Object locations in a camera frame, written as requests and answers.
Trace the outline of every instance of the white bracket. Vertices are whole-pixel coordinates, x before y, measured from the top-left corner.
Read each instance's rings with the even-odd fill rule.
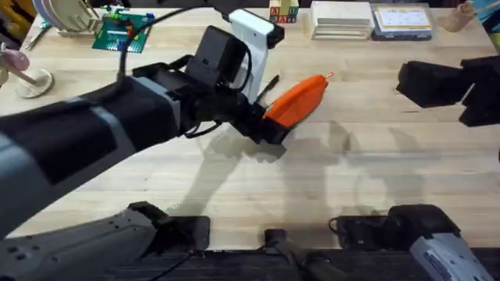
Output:
[[[263,80],[264,69],[266,68],[267,50],[269,47],[269,36],[277,32],[278,27],[268,20],[265,20],[251,12],[237,9],[229,14],[233,35],[243,41],[252,53],[252,75],[247,86],[242,91],[248,101],[253,103],[259,94],[260,84]],[[245,80],[248,68],[248,56],[241,64],[236,79],[232,87],[240,87]]]

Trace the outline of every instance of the black clamp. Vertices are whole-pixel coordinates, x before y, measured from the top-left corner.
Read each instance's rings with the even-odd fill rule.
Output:
[[[164,251],[202,251],[209,247],[210,219],[206,216],[170,216],[158,207],[146,202],[128,206],[151,220],[158,230],[144,256]]]
[[[435,233],[460,237],[459,227],[434,205],[400,205],[387,216],[340,216],[334,221],[344,249],[407,251],[419,238],[432,239]]]
[[[500,56],[464,59],[461,67],[405,63],[399,71],[396,89],[422,108],[462,101],[466,109],[459,121],[466,126],[499,124]]]

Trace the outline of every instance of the orange handle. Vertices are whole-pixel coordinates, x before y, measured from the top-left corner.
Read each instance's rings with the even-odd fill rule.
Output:
[[[328,87],[327,78],[331,75],[314,75],[295,85],[269,106],[264,118],[271,118],[287,128],[301,122],[320,105]]]

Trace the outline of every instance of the wooden table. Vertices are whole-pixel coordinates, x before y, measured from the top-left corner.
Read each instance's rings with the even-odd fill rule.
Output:
[[[449,11],[432,12],[437,17]],[[211,248],[258,247],[271,227],[289,230],[303,246],[331,247],[331,217],[431,203],[448,213],[473,246],[500,245],[500,126],[467,128],[457,122],[461,106],[424,110],[395,90],[399,68],[409,60],[458,66],[461,59],[495,55],[480,24],[474,20],[456,34],[435,26],[428,42],[311,41],[306,17],[302,10],[298,24],[286,26],[285,40],[270,52],[263,82],[275,74],[281,81],[266,100],[310,75],[335,76],[321,106],[289,135],[280,158],[277,149],[257,146],[228,126],[196,140],[178,138],[103,173],[14,235],[99,219],[146,200],[173,215],[208,215]],[[144,53],[129,55],[128,68],[194,53],[209,24],[230,29],[208,9],[160,23]],[[50,31],[29,56],[33,68],[54,74],[55,88],[23,100],[14,95],[11,79],[0,94],[0,113],[112,82],[118,52],[93,50],[92,42]]]

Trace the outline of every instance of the toy blocks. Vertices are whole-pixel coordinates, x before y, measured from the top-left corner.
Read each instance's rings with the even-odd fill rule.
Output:
[[[296,23],[298,0],[271,0],[269,21],[271,23]]]

